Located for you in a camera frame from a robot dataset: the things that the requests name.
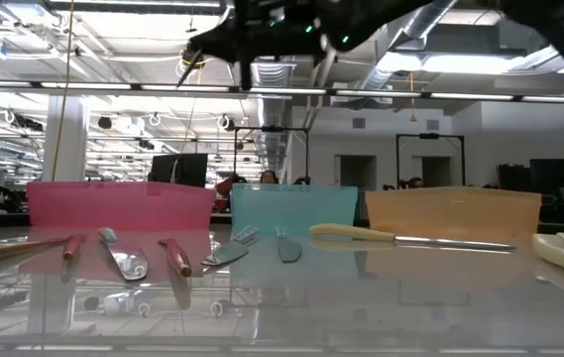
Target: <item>glass tabletop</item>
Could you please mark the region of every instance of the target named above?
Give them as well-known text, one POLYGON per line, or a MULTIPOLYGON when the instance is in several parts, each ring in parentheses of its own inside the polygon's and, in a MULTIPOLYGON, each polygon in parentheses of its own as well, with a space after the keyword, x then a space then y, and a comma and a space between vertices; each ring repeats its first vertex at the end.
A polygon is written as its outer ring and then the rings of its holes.
POLYGON ((166 235, 149 232, 121 234, 148 257, 138 282, 89 244, 69 278, 60 246, 1 262, 0 352, 564 355, 564 270, 528 244, 512 254, 332 251, 294 237, 301 258, 284 264, 276 240, 260 237, 241 260, 204 273, 199 262, 230 226, 167 235, 191 253, 192 278, 169 270, 156 244, 166 235))

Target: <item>person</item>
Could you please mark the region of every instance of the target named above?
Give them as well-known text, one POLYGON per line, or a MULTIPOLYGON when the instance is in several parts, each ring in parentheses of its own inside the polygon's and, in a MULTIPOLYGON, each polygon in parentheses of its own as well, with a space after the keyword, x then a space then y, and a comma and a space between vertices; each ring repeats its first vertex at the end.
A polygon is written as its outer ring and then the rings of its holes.
POLYGON ((260 176, 260 183, 280 183, 280 179, 272 170, 266 170, 260 176))
POLYGON ((407 188, 423 188, 422 178, 412 178, 407 183, 407 188))

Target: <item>light blue plastic bin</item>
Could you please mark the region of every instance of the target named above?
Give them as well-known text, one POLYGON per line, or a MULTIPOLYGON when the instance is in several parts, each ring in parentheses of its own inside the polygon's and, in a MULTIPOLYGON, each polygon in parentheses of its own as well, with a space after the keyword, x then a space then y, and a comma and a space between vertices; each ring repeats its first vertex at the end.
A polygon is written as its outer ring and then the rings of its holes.
POLYGON ((304 237, 319 223, 352 225, 356 187, 285 184, 234 184, 231 196, 233 232, 246 226, 259 229, 260 239, 275 237, 275 227, 304 237))

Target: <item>ceiling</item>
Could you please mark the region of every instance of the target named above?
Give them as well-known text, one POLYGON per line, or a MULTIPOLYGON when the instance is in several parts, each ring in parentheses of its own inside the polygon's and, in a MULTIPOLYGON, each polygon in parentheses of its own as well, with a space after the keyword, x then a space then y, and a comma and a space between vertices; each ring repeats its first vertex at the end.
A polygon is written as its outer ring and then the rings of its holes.
MULTIPOLYGON (((26 81, 64 81, 66 72, 67 33, 69 13, 63 10, 63 3, 0 2, 0 79, 26 81)), ((183 72, 180 52, 187 40, 196 34, 214 28, 226 14, 199 15, 207 10, 195 6, 185 7, 187 12, 179 14, 140 14, 94 11, 86 6, 79 7, 73 13, 72 48, 69 74, 71 81, 84 82, 135 82, 135 83, 175 83, 183 72)), ((440 21, 439 25, 427 37, 424 51, 402 51, 406 56, 415 56, 420 60, 446 54, 467 54, 470 56, 497 56, 516 59, 519 64, 527 64, 530 54, 547 48, 543 39, 534 32, 504 19, 498 11, 473 8, 470 2, 459 2, 440 21), (473 45, 485 42, 490 45, 473 45)), ((350 53, 336 54, 334 63, 327 73, 321 73, 325 86, 349 88, 357 87, 359 81, 380 61, 377 45, 384 40, 387 26, 378 31, 368 41, 350 53)), ((308 86, 311 77, 316 74, 312 59, 291 57, 282 59, 289 67, 289 85, 308 86)), ((257 70, 266 63, 254 64, 257 70)), ((555 57, 539 66, 530 67, 510 74, 475 74, 453 71, 429 71, 424 67, 412 72, 396 71, 387 82, 394 90, 433 90, 447 92, 487 92, 487 93, 564 93, 564 74, 557 71, 564 68, 564 60, 555 57)), ((190 84, 234 85, 239 77, 237 67, 220 59, 207 59, 202 70, 193 72, 190 84)), ((193 98, 193 97, 147 97, 100 95, 89 96, 90 134, 114 135, 125 134, 117 129, 103 130, 98 127, 101 116, 113 118, 140 118, 144 121, 144 132, 154 137, 174 137, 161 140, 165 144, 161 149, 149 151, 141 149, 137 141, 89 141, 87 169, 95 177, 108 179, 143 179, 147 176, 151 157, 156 154, 172 153, 180 150, 193 152, 195 145, 186 146, 176 140, 186 135, 189 138, 205 138, 217 143, 200 145, 199 152, 208 152, 211 156, 209 184, 220 178, 217 173, 232 171, 233 133, 220 129, 218 119, 224 115, 234 119, 238 125, 260 126, 267 124, 267 103, 284 102, 294 107, 293 120, 277 124, 302 125, 306 115, 305 97, 270 97, 245 96, 234 98, 193 98), (186 132, 188 120, 190 130, 186 132)), ((316 115, 311 134, 345 136, 358 134, 352 132, 349 119, 356 116, 348 104, 331 107, 332 103, 323 103, 323 112, 316 115)), ((429 110, 423 117, 451 116, 469 102, 451 100, 416 100, 415 108, 429 110)), ((409 116, 403 109, 409 110, 410 99, 394 99, 389 104, 363 107, 365 117, 384 117, 386 109, 394 120, 377 122, 374 135, 389 135, 394 132, 420 130, 409 123, 409 116)), ((0 134, 38 134, 30 129, 12 126, 7 122, 6 111, 19 113, 46 125, 48 96, 28 93, 0 93, 0 134)), ((241 138, 253 139, 246 143, 241 151, 242 161, 239 173, 247 179, 256 179, 259 172, 266 168, 280 170, 283 163, 284 142, 286 136, 262 135, 255 131, 241 132, 241 138)), ((24 182, 38 179, 41 172, 40 157, 43 156, 43 139, 1 139, 0 158, 11 159, 17 153, 28 155, 19 158, 28 166, 15 167, 15 181, 24 182)))

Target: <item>ceiling duct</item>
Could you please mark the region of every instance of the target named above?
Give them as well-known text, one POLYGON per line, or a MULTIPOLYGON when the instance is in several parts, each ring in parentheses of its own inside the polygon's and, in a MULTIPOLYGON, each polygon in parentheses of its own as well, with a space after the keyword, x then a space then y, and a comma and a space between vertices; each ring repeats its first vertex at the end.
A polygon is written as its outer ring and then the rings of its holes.
MULTIPOLYGON (((424 50, 426 36, 457 2, 458 0, 435 0, 431 4, 423 6, 402 18, 399 21, 402 25, 400 25, 400 28, 395 30, 393 34, 390 33, 392 26, 383 26, 382 32, 379 34, 375 43, 376 63, 359 82, 357 89, 383 89, 392 74, 395 73, 394 69, 390 68, 394 66, 389 65, 392 62, 389 56, 394 55, 390 50, 403 46, 411 41, 422 41, 422 45, 413 50, 424 50)), ((385 104, 389 103, 381 102, 381 98, 360 98, 347 103, 339 102, 337 104, 337 106, 359 110, 364 107, 380 109, 386 106, 385 104)))
MULTIPOLYGON (((257 64, 253 71, 257 85, 266 87, 290 86, 292 67, 287 64, 257 64)), ((289 127, 292 106, 285 99, 258 99, 260 126, 289 127)), ((259 151, 266 154, 267 169, 279 171, 283 165, 287 135, 262 133, 259 151)))

